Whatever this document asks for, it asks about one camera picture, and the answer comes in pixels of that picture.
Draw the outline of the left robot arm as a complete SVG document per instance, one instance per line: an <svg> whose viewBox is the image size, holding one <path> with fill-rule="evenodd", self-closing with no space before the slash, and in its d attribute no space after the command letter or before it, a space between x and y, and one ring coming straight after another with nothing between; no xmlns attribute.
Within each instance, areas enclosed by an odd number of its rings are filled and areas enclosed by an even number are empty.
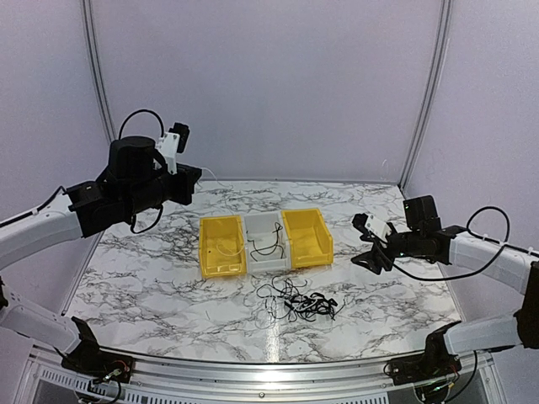
<svg viewBox="0 0 539 404"><path fill-rule="evenodd" d="M184 138L169 132L158 141L145 136L113 141L108 163L95 180L60 187L42 205L2 222L1 267L119 223L134 227L137 215L162 211L167 201L190 205L202 171L176 161L184 148ZM6 285L1 287L1 326L72 356L90 375L106 367L86 322L59 316Z"/></svg>

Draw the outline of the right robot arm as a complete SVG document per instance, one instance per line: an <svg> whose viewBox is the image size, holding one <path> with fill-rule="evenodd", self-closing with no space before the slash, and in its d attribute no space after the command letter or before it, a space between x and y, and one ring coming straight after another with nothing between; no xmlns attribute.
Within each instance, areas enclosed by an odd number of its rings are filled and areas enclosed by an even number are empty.
<svg viewBox="0 0 539 404"><path fill-rule="evenodd" d="M456 322L429 334L417 360L419 372L434 377L450 363L450 356L471 351L536 349L538 252L512 246L507 237L480 236L469 226L444 227L430 195L406 199L403 208L408 227L404 232L373 214L354 216L353 227L372 248L353 257L353 264L379 275L398 269L399 258L417 258L463 269L463 274L447 276L447 282L483 274L523 296L521 308L513 314Z"/></svg>

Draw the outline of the right yellow plastic bin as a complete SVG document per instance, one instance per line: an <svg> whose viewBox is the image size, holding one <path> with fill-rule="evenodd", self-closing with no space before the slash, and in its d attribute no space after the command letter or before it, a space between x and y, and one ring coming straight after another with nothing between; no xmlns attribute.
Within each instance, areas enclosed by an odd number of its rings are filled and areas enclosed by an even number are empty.
<svg viewBox="0 0 539 404"><path fill-rule="evenodd" d="M293 269L332 264L334 240L318 208L282 210Z"/></svg>

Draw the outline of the yellow plastic bin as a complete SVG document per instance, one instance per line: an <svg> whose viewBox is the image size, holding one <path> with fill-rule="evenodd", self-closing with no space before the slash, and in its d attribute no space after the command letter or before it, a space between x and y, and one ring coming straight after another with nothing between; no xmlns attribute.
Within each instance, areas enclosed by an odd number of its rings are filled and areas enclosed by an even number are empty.
<svg viewBox="0 0 539 404"><path fill-rule="evenodd" d="M334 240L318 208L282 210L293 269L332 264Z"/></svg>
<svg viewBox="0 0 539 404"><path fill-rule="evenodd" d="M246 245L241 216L202 217L198 250L203 278L246 274Z"/></svg>

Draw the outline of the white translucent plastic bin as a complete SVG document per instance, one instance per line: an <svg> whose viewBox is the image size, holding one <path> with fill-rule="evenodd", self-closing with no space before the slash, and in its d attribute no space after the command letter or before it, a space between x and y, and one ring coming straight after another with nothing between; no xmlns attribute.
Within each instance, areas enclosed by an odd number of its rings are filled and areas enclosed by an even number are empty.
<svg viewBox="0 0 539 404"><path fill-rule="evenodd" d="M291 269L290 245L279 211L245 215L243 229L249 274Z"/></svg>

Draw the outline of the left yellow plastic bin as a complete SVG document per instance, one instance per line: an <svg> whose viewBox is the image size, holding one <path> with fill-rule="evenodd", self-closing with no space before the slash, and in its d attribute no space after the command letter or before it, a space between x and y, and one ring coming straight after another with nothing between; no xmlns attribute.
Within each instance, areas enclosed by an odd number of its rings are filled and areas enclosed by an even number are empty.
<svg viewBox="0 0 539 404"><path fill-rule="evenodd" d="M198 250L203 278L246 274L246 245L241 216L202 217Z"/></svg>

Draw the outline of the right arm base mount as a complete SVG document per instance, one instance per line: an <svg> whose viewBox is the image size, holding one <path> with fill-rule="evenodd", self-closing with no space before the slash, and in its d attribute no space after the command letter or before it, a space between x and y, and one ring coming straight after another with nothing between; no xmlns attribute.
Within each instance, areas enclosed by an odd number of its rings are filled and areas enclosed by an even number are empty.
<svg viewBox="0 0 539 404"><path fill-rule="evenodd" d="M426 337L422 353L390 359L383 372L394 385L405 385L456 375L461 369L460 359L447 350L444 333L437 331Z"/></svg>

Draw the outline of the aluminium frame rail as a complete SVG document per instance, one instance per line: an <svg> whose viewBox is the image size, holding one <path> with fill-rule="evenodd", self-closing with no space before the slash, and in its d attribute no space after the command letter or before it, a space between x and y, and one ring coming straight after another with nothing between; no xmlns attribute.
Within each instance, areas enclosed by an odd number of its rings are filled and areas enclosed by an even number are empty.
<svg viewBox="0 0 539 404"><path fill-rule="evenodd" d="M457 374L395 385L386 358L306 364L250 364L175 359L131 352L131 378L91 385L61 367L60 356L34 343L13 403L418 403L449 388L450 403L508 401L492 357L460 357Z"/></svg>

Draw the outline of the left corner post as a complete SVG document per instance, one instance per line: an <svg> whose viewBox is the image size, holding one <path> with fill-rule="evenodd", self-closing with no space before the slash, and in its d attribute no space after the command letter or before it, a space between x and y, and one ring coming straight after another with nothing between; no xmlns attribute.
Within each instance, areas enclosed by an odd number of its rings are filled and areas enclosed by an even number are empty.
<svg viewBox="0 0 539 404"><path fill-rule="evenodd" d="M82 0L80 1L80 7L82 13L83 35L88 53L90 75L96 96L99 118L101 119L104 129L104 138L107 146L110 146L111 143L117 138L117 130L112 117L107 88L102 71L97 26L93 12L93 1Z"/></svg>

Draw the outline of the corner post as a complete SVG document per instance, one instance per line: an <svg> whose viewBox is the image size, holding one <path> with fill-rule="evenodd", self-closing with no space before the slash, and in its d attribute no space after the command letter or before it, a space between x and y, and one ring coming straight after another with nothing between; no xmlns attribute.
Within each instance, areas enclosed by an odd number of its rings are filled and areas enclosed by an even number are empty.
<svg viewBox="0 0 539 404"><path fill-rule="evenodd" d="M440 84L450 37L453 8L452 0L443 0L440 3L440 13L436 28L434 49L430 61L429 74L427 76L418 118L416 119L414 126L412 140L398 182L398 187L404 194L406 193L406 188L411 180L414 167L419 159L420 148L426 136L436 91Z"/></svg>
<svg viewBox="0 0 539 404"><path fill-rule="evenodd" d="M99 118L101 119L104 129L104 138L107 146L110 146L111 143L117 138L117 130L112 117L107 88L102 71L97 26L93 12L93 1L82 0L80 1L80 7L82 13L83 35L88 53L90 75L96 96Z"/></svg>

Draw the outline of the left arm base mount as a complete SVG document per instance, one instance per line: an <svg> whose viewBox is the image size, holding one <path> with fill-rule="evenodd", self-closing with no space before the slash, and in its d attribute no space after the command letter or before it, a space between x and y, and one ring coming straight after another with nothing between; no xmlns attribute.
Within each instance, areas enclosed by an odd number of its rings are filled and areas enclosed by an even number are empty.
<svg viewBox="0 0 539 404"><path fill-rule="evenodd" d="M119 381L128 383L131 379L134 359L131 356L104 351L99 345L89 325L82 319L71 317L77 330L75 348L63 353L61 365L98 381Z"/></svg>

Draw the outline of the right corner post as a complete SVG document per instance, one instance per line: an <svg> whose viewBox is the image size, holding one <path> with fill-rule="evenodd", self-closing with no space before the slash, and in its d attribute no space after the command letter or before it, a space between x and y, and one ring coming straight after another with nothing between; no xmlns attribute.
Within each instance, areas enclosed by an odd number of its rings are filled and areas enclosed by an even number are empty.
<svg viewBox="0 0 539 404"><path fill-rule="evenodd" d="M420 148L426 136L436 91L440 84L450 37L453 8L452 0L443 0L440 3L440 13L436 28L434 49L430 61L429 74L427 76L418 118L416 119L414 126L412 140L398 182L398 187L404 194L406 193L406 188L411 180L414 167L419 159Z"/></svg>

